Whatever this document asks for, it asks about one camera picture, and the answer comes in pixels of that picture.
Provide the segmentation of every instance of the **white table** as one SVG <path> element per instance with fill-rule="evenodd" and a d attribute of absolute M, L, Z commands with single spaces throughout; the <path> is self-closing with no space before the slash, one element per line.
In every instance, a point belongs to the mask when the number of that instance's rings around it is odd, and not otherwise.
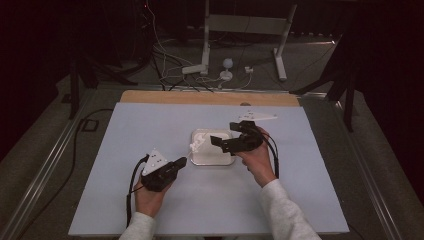
<path fill-rule="evenodd" d="M 228 129 L 229 122 L 238 121 L 238 116 L 248 110 L 278 116 L 257 125 L 269 131 L 277 142 L 280 180 L 313 228 L 319 233 L 348 232 L 302 107 L 118 103 L 69 234 L 121 234 L 126 223 L 125 195 L 139 159 L 153 148 L 168 160 L 186 156 L 194 130 Z M 269 234 L 259 191 L 239 159 L 230 166 L 219 167 L 196 166 L 188 161 L 156 217 L 156 234 Z"/>

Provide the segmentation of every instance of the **cable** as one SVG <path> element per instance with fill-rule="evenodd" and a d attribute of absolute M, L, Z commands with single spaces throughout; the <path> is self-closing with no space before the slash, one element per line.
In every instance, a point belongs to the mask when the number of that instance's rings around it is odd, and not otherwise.
<path fill-rule="evenodd" d="M 137 174 L 137 170 L 140 167 L 140 164 L 143 162 L 147 162 L 147 160 L 149 159 L 149 154 L 146 154 L 146 156 L 142 159 L 140 159 L 140 161 L 138 161 L 138 163 L 135 165 L 135 168 L 133 170 L 133 174 L 131 176 L 131 181 L 130 181 L 130 189 L 128 190 L 128 194 L 126 197 L 126 208 L 127 208 L 127 227 L 128 225 L 130 225 L 130 221 L 131 221 L 131 217 L 132 217 L 132 210 L 131 210 L 131 194 L 137 190 L 140 190 L 141 188 L 138 188 L 136 190 L 133 190 L 133 185 L 134 185 L 134 179 L 135 179 L 135 175 Z"/>
<path fill-rule="evenodd" d="M 200 86 L 202 86 L 202 87 L 204 87 L 206 90 L 208 90 L 209 92 L 214 92 L 214 91 L 212 91 L 211 89 L 209 89 L 205 84 L 202 84 L 202 83 L 200 83 L 200 82 L 197 82 L 197 79 L 192 75 L 192 74 L 190 74 L 190 77 L 192 77 L 193 78 L 193 80 L 194 80 L 194 82 L 195 83 L 197 83 L 197 84 L 199 84 Z"/>
<path fill-rule="evenodd" d="M 247 20 L 246 28 L 245 28 L 245 29 L 244 29 L 244 31 L 243 31 L 243 37 L 245 37 L 245 35 L 246 35 L 246 31 L 247 31 L 247 28 L 249 28 L 249 25 L 250 25 L 250 16 L 249 16 L 249 18 L 248 18 L 248 20 Z M 238 76 L 238 70 L 239 70 L 239 68 L 240 68 L 240 65 L 241 65 L 241 59 L 242 59 L 242 57 L 243 57 L 243 55 L 244 55 L 244 52 L 245 52 L 245 50 L 246 50 L 246 47 L 247 47 L 247 46 L 243 47 L 243 51 L 241 52 L 240 57 L 239 57 L 239 60 L 238 60 L 238 63 L 237 63 L 237 69 L 236 69 L 236 74 L 235 74 L 235 77 L 236 77 L 236 78 L 238 78 L 238 77 L 237 77 L 237 76 Z"/>
<path fill-rule="evenodd" d="M 75 130 L 75 135 L 74 135 L 74 146 L 73 146 L 73 152 L 72 152 L 72 166 L 71 166 L 71 169 L 68 173 L 68 176 L 66 177 L 66 179 L 62 183 L 62 185 L 59 187 L 59 189 L 56 191 L 56 193 L 50 198 L 50 200 L 41 208 L 41 210 L 33 217 L 33 219 L 27 224 L 27 226 L 21 231 L 21 233 L 19 234 L 17 239 L 21 239 L 25 235 L 25 233 L 32 226 L 32 224 L 34 224 L 34 222 L 41 216 L 41 214 L 49 207 L 49 205 L 53 202 L 53 200 L 56 199 L 56 197 L 59 195 L 59 193 L 61 193 L 63 188 L 68 183 L 69 179 L 71 179 L 71 176 L 74 173 L 75 165 L 76 165 L 76 152 L 77 152 L 76 146 L 77 146 L 78 132 L 81 129 L 82 124 L 85 123 L 88 120 L 89 117 L 91 117 L 93 114 L 96 114 L 96 113 L 102 112 L 102 111 L 113 111 L 113 109 L 103 108 L 103 109 L 96 110 L 94 112 L 89 113 L 87 116 L 85 116 L 83 119 L 81 119 L 80 122 L 78 123 L 77 129 Z"/>
<path fill-rule="evenodd" d="M 182 61 L 184 61 L 184 62 L 186 62 L 186 63 L 190 64 L 190 66 L 193 66 L 193 65 L 194 65 L 192 62 L 190 62 L 190 61 L 189 61 L 189 60 L 187 60 L 187 59 L 184 59 L 184 58 L 177 57 L 177 56 L 175 56 L 175 55 L 169 54 L 169 53 L 167 53 L 166 51 L 165 51 L 165 52 L 163 52 L 163 51 L 161 51 L 161 50 L 160 50 L 158 47 L 156 47 L 156 46 L 153 46 L 153 47 L 154 47 L 154 48 L 156 48 L 156 50 L 157 50 L 158 52 L 162 53 L 163 55 L 166 55 L 166 56 L 169 56 L 169 57 L 173 57 L 173 58 L 175 58 L 175 59 L 182 60 Z"/>
<path fill-rule="evenodd" d="M 200 92 L 200 90 L 199 90 L 199 89 L 197 89 L 195 86 L 192 86 L 189 82 L 187 82 L 187 80 L 185 79 L 185 75 L 183 75 L 183 81 L 184 81 L 185 83 L 187 83 L 188 87 L 191 87 L 191 88 L 193 88 L 194 90 L 196 90 L 196 91 Z"/>
<path fill-rule="evenodd" d="M 293 90 L 293 88 L 296 86 L 296 83 L 297 83 L 297 80 L 298 80 L 298 78 L 299 78 L 299 76 L 303 73 L 303 72 L 305 72 L 308 68 L 310 68 L 312 65 L 314 65 L 315 63 L 317 63 L 317 62 L 319 62 L 322 58 L 324 58 L 324 56 L 325 55 L 327 55 L 327 53 L 331 50 L 331 49 L 333 49 L 333 47 L 336 45 L 336 43 L 334 42 L 334 41 L 332 41 L 332 45 L 331 45 L 331 47 L 330 48 L 328 48 L 325 52 L 324 52 L 324 54 L 321 56 L 321 57 L 319 57 L 318 59 L 316 59 L 315 61 L 313 61 L 312 63 L 310 63 L 310 64 L 308 64 L 304 69 L 302 69 L 297 75 L 296 75 L 296 78 L 294 79 L 294 81 L 293 81 L 293 84 L 292 84 L 292 86 L 291 87 L 289 87 L 289 88 L 287 88 L 288 90 Z"/>
<path fill-rule="evenodd" d="M 245 87 L 249 86 L 250 82 L 252 82 L 252 73 L 249 73 L 249 81 L 246 83 L 246 85 L 244 85 L 243 87 L 239 87 L 239 88 L 237 88 L 236 90 L 238 90 L 238 89 L 243 89 L 243 88 L 245 88 Z"/>
<path fill-rule="evenodd" d="M 172 85 L 170 88 L 169 88 L 169 90 L 168 91 L 171 91 L 172 89 L 174 89 L 176 86 L 178 86 L 180 83 L 182 83 L 182 82 L 184 82 L 184 79 L 183 80 L 181 80 L 181 81 L 179 81 L 179 82 L 177 82 L 177 83 L 175 83 L 174 85 Z"/>
<path fill-rule="evenodd" d="M 158 74 L 159 82 L 160 82 L 160 84 L 161 84 L 161 86 L 162 86 L 162 91 L 165 91 L 165 90 L 166 90 L 166 89 L 165 89 L 165 84 L 163 84 L 163 83 L 162 83 L 162 81 L 160 80 L 161 76 L 160 76 L 160 72 L 159 72 L 158 64 L 157 64 L 157 62 L 156 62 L 156 59 L 155 59 L 154 54 L 153 54 L 153 57 L 152 57 L 152 62 L 153 62 L 153 65 L 154 65 L 154 67 L 153 67 L 153 68 L 156 70 L 156 73 Z"/>
<path fill-rule="evenodd" d="M 136 43 L 137 43 L 137 30 L 138 30 L 137 29 L 138 16 L 136 14 L 136 4 L 135 4 L 134 0 L 131 1 L 131 5 L 132 5 L 132 9 L 133 9 L 133 18 L 134 18 L 134 41 L 133 41 L 134 43 L 133 43 L 133 50 L 132 50 L 130 59 L 132 59 L 134 57 L 135 51 L 136 51 L 136 48 L 137 48 L 136 47 L 137 46 Z M 104 4 L 103 3 L 102 3 L 102 9 L 103 9 L 103 13 L 105 14 L 105 16 L 107 16 L 107 13 L 106 13 L 106 10 L 105 10 L 105 7 L 104 7 Z M 147 43 L 146 45 L 147 46 L 153 46 L 153 43 L 151 43 L 150 38 L 149 37 L 146 37 L 144 32 L 148 32 L 148 30 L 147 31 L 142 31 L 142 37 L 143 37 L 143 40 Z M 147 64 L 150 61 L 150 58 L 151 58 L 150 52 L 151 51 L 152 51 L 152 47 L 149 47 L 148 48 L 148 51 L 146 51 L 146 52 L 148 52 L 148 54 L 145 55 L 145 56 L 141 56 L 139 58 L 139 60 L 137 61 L 137 66 L 136 67 L 132 67 L 132 68 L 121 70 L 121 71 L 116 71 L 115 73 L 120 74 L 120 75 L 126 75 L 126 74 L 136 73 L 139 70 L 143 69 L 144 67 L 147 66 Z"/>
<path fill-rule="evenodd" d="M 350 225 L 349 223 L 347 223 L 347 226 L 349 227 L 349 228 L 352 228 L 352 230 L 356 233 L 356 234 L 358 234 L 358 236 L 362 239 L 362 240 L 365 240 L 365 238 L 364 238 L 364 236 L 362 236 L 362 234 L 358 231 L 358 230 L 356 230 L 356 228 L 354 228 L 352 225 Z"/>
<path fill-rule="evenodd" d="M 156 50 L 153 49 L 153 54 L 154 54 L 155 57 L 160 58 L 160 59 L 163 60 L 163 57 L 162 57 L 163 56 L 163 53 L 162 52 L 158 52 L 158 51 L 156 51 Z M 175 64 L 177 66 L 182 66 L 183 65 L 183 63 L 180 60 L 178 60 L 177 58 L 174 58 L 172 56 L 168 56 L 168 57 L 170 57 L 170 59 L 166 59 L 168 62 L 170 62 L 172 64 Z"/>
<path fill-rule="evenodd" d="M 160 41 L 159 41 L 159 38 L 158 38 L 158 34 L 157 34 L 157 32 L 156 32 L 156 16 L 155 16 L 155 14 L 153 13 L 153 11 L 150 9 L 149 0 L 146 0 L 146 7 L 147 7 L 147 9 L 149 10 L 150 14 L 152 14 L 152 17 L 153 17 L 153 19 L 152 19 L 152 23 L 153 23 L 153 31 L 154 31 L 154 33 L 155 33 L 157 43 L 158 43 L 158 44 L 159 44 L 159 46 L 163 49 L 163 51 L 164 51 L 164 52 L 166 52 L 165 48 L 162 46 L 162 44 L 160 44 Z"/>
<path fill-rule="evenodd" d="M 268 145 L 269 150 L 271 150 L 272 156 L 274 157 L 274 174 L 275 174 L 275 177 L 279 178 L 280 177 L 280 163 L 279 163 L 279 160 L 278 160 L 277 144 L 275 143 L 274 139 L 272 139 L 272 137 L 269 134 L 261 132 L 261 130 L 259 130 L 259 128 L 257 126 L 255 128 L 250 128 L 250 129 L 252 131 L 254 131 L 257 135 L 259 135 L 262 138 L 262 140 L 264 140 L 264 142 Z M 269 137 L 269 139 L 272 140 L 272 142 L 274 143 L 275 149 L 265 136 Z"/>

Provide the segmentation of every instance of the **tripod leg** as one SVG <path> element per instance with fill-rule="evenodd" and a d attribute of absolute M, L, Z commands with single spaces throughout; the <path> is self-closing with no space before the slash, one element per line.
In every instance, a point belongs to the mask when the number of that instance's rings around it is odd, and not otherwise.
<path fill-rule="evenodd" d="M 342 71 L 336 71 L 332 74 L 329 74 L 325 77 L 318 79 L 317 81 L 297 90 L 289 91 L 290 94 L 303 95 L 321 85 L 324 85 L 328 82 L 335 81 L 339 75 L 343 74 Z"/>
<path fill-rule="evenodd" d="M 355 95 L 355 80 L 356 73 L 358 69 L 353 68 L 353 72 L 351 72 L 349 76 L 349 82 L 346 89 L 346 103 L 345 103 L 345 111 L 343 115 L 343 121 L 349 130 L 349 132 L 353 132 L 352 128 L 352 112 L 353 112 L 353 98 Z"/>
<path fill-rule="evenodd" d="M 340 79 L 337 80 L 333 83 L 333 85 L 331 86 L 330 90 L 327 93 L 327 99 L 329 101 L 339 101 L 340 97 L 343 95 L 343 93 L 346 91 L 347 85 L 348 85 L 348 81 L 346 80 L 349 78 L 348 74 L 345 74 L 345 76 Z"/>

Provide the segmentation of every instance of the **hand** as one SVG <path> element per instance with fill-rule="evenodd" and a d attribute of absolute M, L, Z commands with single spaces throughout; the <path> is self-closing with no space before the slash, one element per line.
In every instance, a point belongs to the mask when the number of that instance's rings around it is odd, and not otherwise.
<path fill-rule="evenodd" d="M 162 206 L 163 198 L 165 197 L 165 193 L 168 191 L 171 185 L 172 183 L 166 186 L 162 192 L 153 192 L 143 187 L 141 181 L 139 180 L 133 188 L 134 190 L 138 189 L 134 192 L 135 210 L 154 218 L 159 212 L 160 207 Z"/>
<path fill-rule="evenodd" d="M 258 127 L 258 129 L 265 136 L 269 135 L 263 128 Z M 252 151 L 238 152 L 235 154 L 243 159 L 243 164 L 247 166 L 247 168 L 255 177 L 256 182 L 261 187 L 264 187 L 272 180 L 277 179 L 274 172 L 272 171 L 271 162 L 269 159 L 268 145 L 265 141 L 261 144 L 261 146 Z"/>

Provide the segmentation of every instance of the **black cable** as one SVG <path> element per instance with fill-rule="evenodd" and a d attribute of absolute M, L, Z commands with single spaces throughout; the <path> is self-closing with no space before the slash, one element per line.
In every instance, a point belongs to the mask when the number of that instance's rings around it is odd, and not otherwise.
<path fill-rule="evenodd" d="M 194 80 L 194 82 L 195 83 L 197 83 L 197 84 L 199 84 L 200 86 L 202 86 L 202 87 L 204 87 L 206 90 L 208 90 L 209 92 L 214 92 L 214 91 L 212 91 L 211 89 L 209 89 L 205 84 L 203 84 L 203 83 L 200 83 L 200 82 L 197 82 L 196 81 L 196 78 L 193 76 L 193 74 L 190 74 L 190 77 L 192 77 L 193 78 L 193 80 Z"/>
<path fill-rule="evenodd" d="M 251 130 L 256 132 L 256 134 L 259 135 L 262 138 L 262 140 L 264 140 L 265 143 L 268 145 L 269 149 L 271 150 L 272 156 L 274 157 L 274 174 L 275 174 L 275 177 L 280 178 L 280 163 L 279 163 L 279 160 L 278 160 L 278 149 L 277 149 L 277 144 L 275 144 L 274 139 L 272 139 L 269 134 L 262 133 L 259 130 L 258 127 L 251 128 Z M 266 137 L 264 135 L 268 136 L 272 140 L 272 142 L 274 143 L 275 149 L 271 145 L 271 143 L 268 141 L 268 139 L 266 139 Z"/>
<path fill-rule="evenodd" d="M 183 80 L 181 80 L 181 81 L 179 81 L 179 82 L 177 82 L 177 83 L 175 83 L 174 85 L 172 85 L 170 88 L 169 88 L 169 90 L 168 91 L 171 91 L 172 89 L 174 89 L 176 86 L 178 86 L 180 83 L 182 83 L 182 82 L 184 82 L 184 79 Z"/>
<path fill-rule="evenodd" d="M 144 186 L 141 186 L 141 187 L 139 187 L 139 188 L 137 188 L 137 189 L 132 190 L 132 191 L 131 191 L 131 193 L 135 193 L 135 192 L 137 192 L 138 190 L 140 190 L 140 189 L 142 189 L 142 188 L 144 188 Z"/>
<path fill-rule="evenodd" d="M 159 82 L 160 82 L 160 85 L 162 86 L 162 91 L 166 91 L 165 84 L 163 84 L 163 82 L 160 80 L 162 78 L 162 75 L 160 74 L 159 67 L 158 67 L 158 64 L 156 62 L 155 55 L 153 53 L 152 53 L 152 62 L 153 62 L 153 65 L 154 65 L 154 69 L 156 70 L 156 73 L 158 74 Z"/>
<path fill-rule="evenodd" d="M 131 210 L 131 194 L 139 189 L 136 189 L 133 191 L 133 185 L 134 185 L 134 179 L 135 179 L 135 175 L 137 174 L 137 170 L 138 167 L 140 167 L 140 164 L 143 162 L 147 162 L 147 160 L 149 159 L 149 154 L 146 154 L 146 156 L 142 159 L 140 159 L 140 161 L 138 161 L 138 163 L 135 165 L 133 174 L 131 176 L 131 181 L 130 181 L 130 188 L 128 190 L 128 194 L 126 197 L 126 206 L 127 206 L 127 227 L 128 225 L 130 225 L 130 221 L 131 221 L 131 215 L 132 215 L 132 210 Z"/>
<path fill-rule="evenodd" d="M 306 66 L 304 69 L 302 69 L 297 75 L 296 78 L 293 80 L 293 84 L 291 87 L 289 87 L 289 90 L 293 90 L 293 88 L 296 86 L 297 83 L 297 79 L 299 78 L 299 76 L 305 72 L 308 68 L 310 68 L 311 66 L 313 66 L 315 63 L 319 62 L 325 55 L 327 55 L 327 53 L 335 46 L 336 44 L 332 44 L 330 48 L 328 48 L 325 53 L 323 55 L 321 55 L 321 57 L 319 57 L 318 59 L 316 59 L 315 61 L 313 61 L 312 63 L 308 64 L 308 66 Z"/>
<path fill-rule="evenodd" d="M 62 185 L 59 187 L 59 189 L 56 191 L 56 193 L 50 198 L 50 200 L 41 208 L 41 210 L 33 217 L 33 219 L 27 224 L 27 226 L 21 231 L 21 233 L 19 234 L 17 239 L 21 239 L 25 235 L 25 233 L 32 226 L 32 224 L 34 224 L 34 222 L 41 216 L 41 214 L 49 207 L 49 205 L 53 202 L 53 200 L 55 200 L 55 198 L 59 195 L 59 193 L 61 193 L 63 188 L 68 183 L 69 179 L 71 179 L 71 176 L 74 173 L 75 165 L 76 165 L 76 152 L 77 152 L 76 145 L 77 145 L 78 131 L 81 129 L 82 124 L 85 123 L 88 120 L 89 117 L 91 117 L 93 114 L 96 114 L 96 113 L 102 112 L 102 111 L 113 111 L 113 109 L 104 108 L 104 109 L 96 110 L 94 112 L 91 112 L 90 114 L 88 114 L 87 116 L 85 116 L 83 119 L 81 119 L 79 121 L 77 129 L 75 130 L 74 146 L 73 146 L 73 151 L 72 151 L 72 166 L 71 166 L 71 170 L 68 173 L 68 176 L 66 177 L 66 179 L 62 183 Z"/>
<path fill-rule="evenodd" d="M 365 240 L 365 238 L 364 238 L 364 236 L 362 236 L 362 234 L 358 231 L 358 230 L 356 230 L 356 228 L 354 228 L 352 225 L 350 225 L 349 223 L 347 223 L 347 226 L 348 227 L 350 227 L 350 228 L 352 228 L 352 230 L 356 233 L 356 234 L 358 234 L 358 236 L 362 239 L 362 240 Z"/>

